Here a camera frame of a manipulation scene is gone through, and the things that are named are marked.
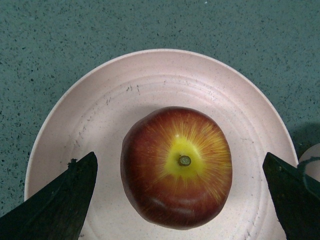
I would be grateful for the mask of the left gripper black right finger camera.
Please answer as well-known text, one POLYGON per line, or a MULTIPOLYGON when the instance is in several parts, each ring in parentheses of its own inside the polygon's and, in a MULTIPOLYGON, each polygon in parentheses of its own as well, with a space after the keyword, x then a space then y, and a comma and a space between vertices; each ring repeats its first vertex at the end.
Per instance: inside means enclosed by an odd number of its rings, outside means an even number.
POLYGON ((307 164, 318 160, 311 157, 294 167, 270 152, 264 158, 268 189, 288 240, 320 238, 320 182, 306 174, 307 164))

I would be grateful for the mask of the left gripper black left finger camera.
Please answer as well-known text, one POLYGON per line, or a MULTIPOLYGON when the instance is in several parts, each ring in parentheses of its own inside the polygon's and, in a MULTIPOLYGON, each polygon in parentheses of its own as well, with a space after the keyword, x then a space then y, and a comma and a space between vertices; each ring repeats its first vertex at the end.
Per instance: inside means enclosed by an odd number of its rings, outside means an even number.
POLYGON ((0 218, 2 240, 77 240, 94 192, 94 152, 68 168, 21 205, 0 218))

